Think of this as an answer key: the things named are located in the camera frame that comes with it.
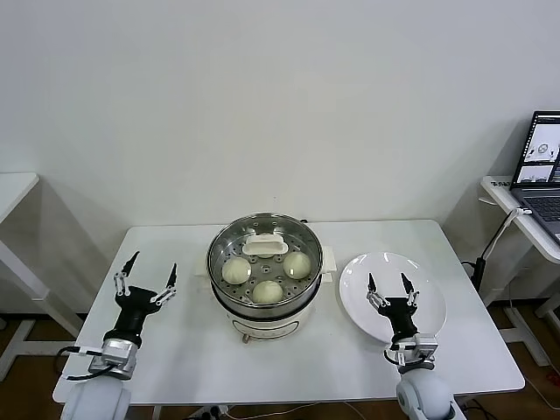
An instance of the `pot handle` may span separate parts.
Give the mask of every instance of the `pot handle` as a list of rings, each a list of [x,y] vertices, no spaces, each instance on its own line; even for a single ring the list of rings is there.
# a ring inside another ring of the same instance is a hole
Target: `pot handle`
[[[323,266],[321,274],[332,273],[336,271],[336,260],[334,259],[333,248],[323,247]]]
[[[288,244],[279,234],[254,234],[243,245],[246,256],[273,256],[288,252]]]

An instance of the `table leg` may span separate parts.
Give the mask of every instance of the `table leg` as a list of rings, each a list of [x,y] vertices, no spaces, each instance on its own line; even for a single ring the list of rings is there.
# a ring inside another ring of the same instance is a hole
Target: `table leg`
[[[535,311],[535,314],[539,318],[546,317],[556,329],[556,332],[560,333],[560,319],[558,319],[558,316],[554,313],[554,310],[558,306],[560,306],[560,293],[556,292],[544,304],[539,306],[539,308]]]
[[[543,348],[536,340],[535,336],[530,333],[529,325],[525,322],[525,319],[523,319],[519,311],[515,308],[506,308],[504,312],[514,326],[514,328],[504,328],[500,330],[501,337],[504,341],[507,343],[522,342],[527,347],[528,352],[538,366],[548,366],[549,361],[547,360]]]
[[[21,321],[8,346],[0,357],[0,382],[4,380],[18,356],[54,356],[62,348],[73,346],[73,341],[25,341],[35,321]]]
[[[154,407],[154,411],[151,414],[151,420],[159,420],[159,416],[161,415],[161,405],[156,405]]]
[[[68,305],[52,293],[35,274],[0,241],[0,260],[21,280],[17,286],[47,314],[74,337],[78,337],[83,321]]]

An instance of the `desk leg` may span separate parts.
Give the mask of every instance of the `desk leg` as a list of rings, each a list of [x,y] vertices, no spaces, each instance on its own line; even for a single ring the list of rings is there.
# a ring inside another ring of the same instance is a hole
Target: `desk leg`
[[[554,326],[557,333],[560,333],[560,319],[554,313],[554,310],[560,306],[560,293],[552,295],[544,304],[539,306],[535,314],[539,318],[546,317],[548,321]]]
[[[504,312],[513,324],[514,328],[504,328],[500,330],[501,337],[507,343],[523,343],[528,352],[533,356],[538,366],[548,366],[549,362],[541,348],[539,342],[530,333],[529,325],[517,309],[505,308]]]
[[[73,346],[73,341],[25,341],[35,321],[21,321],[19,327],[0,357],[0,382],[4,380],[11,365],[18,356],[55,356],[66,346]]]
[[[47,314],[74,337],[78,337],[83,321],[68,305],[52,293],[33,272],[0,241],[0,260],[19,277],[17,286],[35,301]]]
[[[161,405],[156,405],[151,414],[151,420],[159,420],[159,416],[161,416]]]
[[[532,248],[531,242],[517,227],[504,233],[488,259],[480,286],[480,298],[485,306],[489,306],[517,276]]]

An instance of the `white desk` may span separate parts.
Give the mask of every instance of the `white desk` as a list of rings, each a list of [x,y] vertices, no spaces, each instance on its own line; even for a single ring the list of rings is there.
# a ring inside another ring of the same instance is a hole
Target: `white desk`
[[[24,199],[39,182],[36,173],[0,173],[0,223]],[[0,241],[0,261],[17,275],[16,286],[27,294],[39,307],[74,337],[83,324],[81,319],[27,266]],[[67,346],[63,341],[25,341],[33,328],[33,321],[22,321],[10,344],[0,358],[0,381],[8,374],[18,355],[55,355],[59,348]]]
[[[519,206],[519,202],[509,191],[512,177],[487,176],[480,184],[491,199],[507,214]],[[530,215],[522,215],[514,220],[519,230],[510,234],[508,241],[498,245],[507,249],[508,258],[502,261],[492,261],[486,266],[485,277],[492,282],[484,282],[480,287],[480,296],[486,305],[490,305],[517,276],[524,265],[523,260],[532,247],[535,247],[541,255],[554,264],[560,264],[560,246],[552,240],[550,235]],[[558,279],[557,269],[550,270],[543,267],[538,271],[540,284],[551,284]],[[560,319],[554,310],[560,306],[560,294],[556,293],[535,313],[540,318],[547,317],[551,323],[560,331]],[[514,328],[501,330],[504,340],[508,343],[522,341],[539,366],[548,366],[549,363],[543,354],[541,346],[535,341],[532,334],[528,333],[529,327],[523,321],[522,315],[516,310],[505,310]]]
[[[331,246],[342,270],[371,251],[406,255],[433,274],[447,302],[438,335],[436,370],[459,395],[524,386],[498,330],[439,225],[431,220],[311,223]],[[178,264],[178,295],[143,329],[137,366],[125,387],[133,404],[301,403],[395,398],[400,377],[382,356],[383,347],[362,333],[345,313],[339,276],[321,285],[313,313],[301,331],[277,341],[245,345],[227,322],[207,280],[195,264],[221,226],[133,227],[80,332],[79,345],[99,346],[115,323],[112,273],[139,250],[132,284],[159,290]],[[71,355],[67,375],[87,372],[88,358]],[[53,398],[63,403],[73,386],[59,379]]]

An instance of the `steamed bun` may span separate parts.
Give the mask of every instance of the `steamed bun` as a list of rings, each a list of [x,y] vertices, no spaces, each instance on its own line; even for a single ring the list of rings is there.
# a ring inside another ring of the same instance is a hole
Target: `steamed bun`
[[[251,277],[251,264],[245,258],[235,256],[224,263],[221,276],[229,284],[243,284]]]
[[[303,252],[292,252],[283,260],[283,271],[286,276],[299,280],[312,271],[312,262]]]
[[[253,302],[256,304],[275,304],[282,300],[284,290],[282,286],[272,280],[260,282],[253,289]]]

